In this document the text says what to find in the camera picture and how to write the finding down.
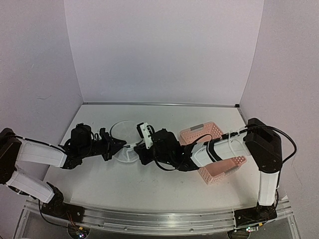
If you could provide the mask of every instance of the white backdrop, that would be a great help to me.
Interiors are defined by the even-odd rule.
[[[0,1],[0,16],[0,131],[58,144],[83,103],[63,0]],[[47,171],[19,166],[37,178]],[[0,184],[1,237],[12,238],[25,200]]]
[[[262,9],[263,0],[65,0],[84,101],[239,103]]]
[[[296,157],[283,167],[281,183],[304,239],[319,238],[318,96],[318,1],[265,0],[241,108],[247,118],[278,127],[299,146]],[[292,150],[284,140],[284,155]]]

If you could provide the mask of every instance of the wire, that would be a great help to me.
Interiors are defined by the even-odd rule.
[[[25,141],[30,141],[30,142],[34,142],[34,143],[39,143],[39,144],[43,144],[43,145],[46,145],[48,147],[51,147],[51,148],[54,148],[54,149],[57,149],[59,151],[61,151],[62,153],[64,154],[67,154],[63,149],[61,148],[58,148],[54,145],[51,145],[49,143],[45,143],[45,142],[42,142],[42,141],[39,141],[39,140],[35,140],[35,139],[32,139],[32,138],[24,138],[22,136],[19,136],[19,135],[6,135],[6,136],[3,136],[0,138],[0,140],[3,140],[5,138],[19,138],[19,139],[22,139],[22,140],[25,140]]]
[[[150,128],[150,129],[151,129],[152,134],[153,134],[153,133],[155,133],[155,129],[154,129],[154,127],[153,127],[153,126],[148,125],[148,128]]]
[[[187,147],[188,147],[188,151],[185,152],[185,154],[187,155],[190,155],[191,154],[191,151],[193,150],[193,146],[202,138],[204,138],[205,136],[210,136],[211,137],[211,140],[212,141],[220,141],[220,138],[217,138],[217,139],[213,139],[213,136],[211,134],[204,134],[202,135],[201,137],[197,138],[196,140],[194,140],[192,143],[188,144]]]
[[[268,128],[268,129],[271,129],[271,130],[273,130],[273,131],[275,131],[275,132],[278,132],[278,133],[280,133],[281,135],[283,135],[286,139],[288,139],[288,140],[290,141],[290,143],[293,145],[294,151],[293,151],[288,157],[286,157],[286,158],[283,160],[283,164],[284,164],[285,162],[287,162],[290,158],[292,158],[292,157],[297,153],[298,148],[297,148],[297,145],[296,145],[296,143],[294,142],[294,140],[293,140],[288,134],[286,134],[286,133],[283,132],[282,130],[277,129],[277,128],[275,128],[275,127],[268,126],[268,125],[257,125],[257,126],[248,127],[248,128],[246,128],[246,129],[243,129],[243,130],[239,131],[239,133],[245,133],[245,132],[248,132],[248,131],[250,131],[250,130],[257,129],[257,128]]]
[[[155,152],[155,147],[153,147],[153,157],[154,157],[154,162],[155,164],[157,165],[157,167],[159,167],[161,170],[164,170],[164,171],[174,171],[176,170],[176,168],[174,169],[168,169],[168,168],[164,168],[160,165],[160,163],[158,162],[157,158],[156,158],[156,152]]]
[[[201,137],[199,137],[199,138],[197,138],[195,141],[193,141],[191,144],[190,144],[190,146],[192,146],[192,145],[194,145],[194,144],[196,144],[200,139],[202,139],[202,138],[204,138],[205,136],[211,136],[211,138],[212,138],[212,140],[213,140],[213,136],[211,135],[211,134],[205,134],[205,135],[202,135]],[[179,166],[177,167],[177,168],[175,168],[175,169],[167,169],[167,168],[164,168],[164,167],[162,167],[161,165],[160,165],[160,163],[158,162],[158,160],[156,159],[156,157],[155,157],[155,148],[153,148],[153,156],[154,156],[154,162],[155,162],[155,164],[157,165],[157,167],[159,167],[161,170],[164,170],[164,171],[175,171],[175,170],[178,170],[181,166],[182,166],[182,164],[184,163],[184,161],[185,161],[185,159],[179,164]]]
[[[95,133],[95,134],[94,134],[94,139],[95,139],[96,141],[99,141],[99,140],[100,140],[100,137],[99,137],[99,134],[98,134],[98,133]]]
[[[72,217],[70,218],[69,217],[69,214],[67,212],[67,216],[69,218],[69,221],[71,223],[71,225],[74,227],[69,227],[68,225],[67,226],[64,226],[64,225],[60,225],[60,224],[56,224],[56,223],[53,223],[53,222],[50,222],[48,221],[44,216],[43,216],[43,213],[42,213],[42,210],[41,210],[41,201],[38,199],[38,206],[39,206],[39,212],[40,212],[40,215],[42,217],[43,220],[45,220],[47,223],[51,224],[51,225],[54,225],[54,226],[58,226],[58,227],[62,227],[62,228],[66,228],[66,229],[74,229],[75,231],[79,231],[79,229],[77,228],[77,226],[75,225],[75,223],[72,221]]]
[[[56,223],[52,223],[50,221],[48,221],[42,214],[42,210],[41,210],[41,202],[40,200],[38,199],[38,205],[39,205],[39,212],[40,212],[40,215],[41,217],[43,218],[43,220],[45,220],[47,223],[51,224],[51,225],[55,225],[55,226],[59,226],[59,227],[62,227],[62,228],[69,228],[68,226],[64,226],[64,225],[60,225],[60,224],[56,224]]]
[[[249,225],[250,223],[253,223],[253,222],[256,222],[256,223],[258,224],[258,223],[261,222],[261,220],[266,220],[266,221],[264,222],[264,223],[266,223],[266,222],[269,220],[270,216],[276,211],[276,208],[277,208],[277,206],[278,206],[278,202],[279,202],[279,192],[278,192],[278,190],[276,190],[276,195],[277,195],[277,198],[276,198],[275,208],[274,208],[274,210],[268,215],[267,218],[259,219],[258,222],[257,222],[257,220],[250,220],[250,221],[248,221],[248,222],[243,222],[243,223],[240,224],[240,225],[236,225],[236,227],[240,227],[240,226],[242,226],[242,225],[244,225],[244,224]]]

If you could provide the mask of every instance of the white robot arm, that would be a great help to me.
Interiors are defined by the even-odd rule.
[[[166,129],[155,132],[147,123],[139,124],[137,129],[145,142],[134,150],[143,165],[155,161],[161,169],[164,168],[159,162],[187,172],[234,156],[252,155],[260,171],[258,203],[256,207],[235,211],[236,223],[243,225],[247,223],[246,218],[253,218],[258,223],[277,217],[274,200],[283,160],[281,138],[275,133],[279,131],[276,128],[264,125],[258,119],[250,119],[244,130],[186,146],[181,146],[174,134]],[[83,158],[90,156],[102,155],[105,161],[110,160],[126,144],[123,140],[112,138],[104,128],[99,135],[101,139],[91,132],[88,125],[78,124],[72,130],[71,138],[60,149],[17,136],[6,128],[0,133],[0,183],[44,202],[42,211],[45,214],[67,219],[68,212],[74,222],[81,222],[84,208],[64,203],[63,194],[57,188],[29,176],[18,167],[18,163],[36,162],[73,169],[82,163]],[[296,144],[294,146],[293,154],[297,151]]]

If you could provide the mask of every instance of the pink plastic basket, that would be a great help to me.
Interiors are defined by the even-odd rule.
[[[213,138],[220,137],[223,132],[214,122],[207,122],[197,126],[182,130],[180,132],[180,144],[186,145],[194,142],[202,135],[210,134]],[[198,142],[205,142],[211,140],[210,136],[205,136]],[[207,185],[217,182],[225,176],[235,172],[243,165],[247,159],[244,156],[233,157],[219,162],[208,164],[201,167],[198,172],[204,179]]]

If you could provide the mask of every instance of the white table surface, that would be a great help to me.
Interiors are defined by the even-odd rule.
[[[224,132],[244,126],[236,108],[186,106],[83,105],[71,129],[85,123],[98,132],[121,120],[148,122],[155,130],[179,132],[213,121]],[[255,206],[259,191],[259,171],[251,156],[235,173],[207,186],[197,171],[165,172],[154,162],[143,166],[139,160],[124,164],[105,162],[101,156],[86,158],[73,170],[50,167],[45,181],[58,187],[65,201],[105,209],[126,211],[191,212],[239,209]]]

